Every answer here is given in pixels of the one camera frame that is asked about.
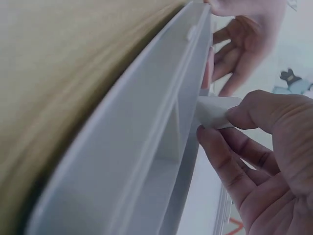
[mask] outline white plastic panel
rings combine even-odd
[[[195,127],[188,130],[210,45],[209,5],[188,4],[89,118],[36,205],[28,235],[173,234],[177,228],[163,225],[177,193],[173,188],[180,184],[182,156],[191,149],[188,157],[195,159],[197,154]],[[179,95],[186,79],[194,86]],[[189,97],[186,106],[179,103],[184,95]],[[184,166],[188,178],[174,211],[178,222],[192,162]],[[140,217],[141,213],[150,214]]]

